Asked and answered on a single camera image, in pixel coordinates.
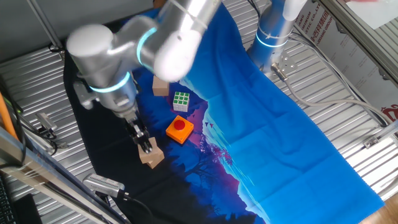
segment red button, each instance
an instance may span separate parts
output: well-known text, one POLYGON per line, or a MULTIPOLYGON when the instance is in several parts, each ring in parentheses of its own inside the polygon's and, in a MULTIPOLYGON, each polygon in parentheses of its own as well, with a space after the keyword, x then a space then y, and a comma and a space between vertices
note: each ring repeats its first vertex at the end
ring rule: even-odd
POLYGON ((185 128, 185 122, 182 120, 175 121, 174 128, 178 131, 183 130, 185 128))

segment metal grating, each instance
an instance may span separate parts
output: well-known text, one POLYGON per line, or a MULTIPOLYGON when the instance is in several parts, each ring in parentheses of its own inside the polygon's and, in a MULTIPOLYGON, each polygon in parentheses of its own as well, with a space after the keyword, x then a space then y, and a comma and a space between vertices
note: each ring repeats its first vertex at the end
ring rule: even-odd
MULTIPOLYGON (((0 65, 0 74, 11 94, 24 109, 25 119, 35 127, 39 122, 35 113, 46 113, 58 126, 57 140, 68 143, 54 158, 77 179, 95 173, 81 139, 80 132, 63 85, 63 66, 59 54, 48 49, 11 60, 0 65)), ((43 223, 92 223, 83 215, 9 176, 7 183, 14 200, 32 194, 43 223)), ((121 214, 115 202, 112 207, 121 214)))
MULTIPOLYGON (((245 49, 248 49, 257 31, 256 12, 246 0, 223 2, 238 25, 245 49)), ((268 4, 268 0, 257 1, 261 10, 268 4)), ((313 50, 297 42, 288 42, 286 52, 298 65, 298 70, 288 76, 293 88, 303 99, 311 102, 354 99, 334 71, 331 71, 313 50)), ((297 102, 277 76, 268 78, 298 103, 376 193, 381 193, 398 178, 398 148, 391 139, 386 139, 370 149, 363 145, 365 140, 381 130, 363 107, 351 104, 308 107, 297 102)), ((386 200, 396 192, 398 187, 389 188, 381 197, 386 200)))
POLYGON ((398 18, 388 22, 387 24, 377 28, 376 34, 382 41, 379 43, 383 49, 398 64, 398 18))

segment robotic arm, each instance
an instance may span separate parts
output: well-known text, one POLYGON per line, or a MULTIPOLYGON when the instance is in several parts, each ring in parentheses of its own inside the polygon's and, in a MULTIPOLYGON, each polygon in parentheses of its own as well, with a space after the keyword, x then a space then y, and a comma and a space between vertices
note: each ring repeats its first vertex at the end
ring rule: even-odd
MULTIPOLYGON (((256 39, 248 52, 261 69, 281 60, 294 20, 307 0, 273 0, 260 18, 256 39)), ((221 0, 168 0, 157 19, 133 17, 113 34, 102 25, 83 26, 72 32, 67 49, 82 83, 75 91, 86 109, 91 100, 126 120, 127 130, 146 153, 152 151, 149 133, 137 113, 137 89, 132 71, 146 67, 167 82, 176 82, 191 69, 202 36, 221 0)))

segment wooden block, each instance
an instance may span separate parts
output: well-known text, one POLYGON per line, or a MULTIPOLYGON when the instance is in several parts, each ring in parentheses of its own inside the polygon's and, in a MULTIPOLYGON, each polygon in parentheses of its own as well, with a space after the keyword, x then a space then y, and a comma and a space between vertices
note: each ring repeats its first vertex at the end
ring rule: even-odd
POLYGON ((169 86, 168 82, 165 82, 156 76, 154 76, 154 82, 152 84, 152 90, 154 91, 155 96, 168 96, 169 95, 169 86))
POLYGON ((156 139, 150 138, 150 144, 152 145, 152 152, 146 154, 144 150, 142 150, 141 146, 138 145, 138 153, 143 164, 148 164, 150 168, 155 168, 162 160, 164 159, 164 153, 159 147, 157 147, 156 139))
POLYGON ((164 160, 164 154, 162 153, 161 155, 159 155, 159 158, 156 161, 151 161, 148 162, 148 166, 153 169, 155 168, 160 162, 162 162, 162 160, 164 160))

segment rubik's cube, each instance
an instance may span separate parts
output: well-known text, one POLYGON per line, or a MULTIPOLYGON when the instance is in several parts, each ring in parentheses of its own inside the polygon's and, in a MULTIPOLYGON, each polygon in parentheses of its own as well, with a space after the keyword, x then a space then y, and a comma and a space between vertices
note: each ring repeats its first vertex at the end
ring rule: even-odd
POLYGON ((189 93, 175 92, 173 109, 175 111, 188 112, 189 93))

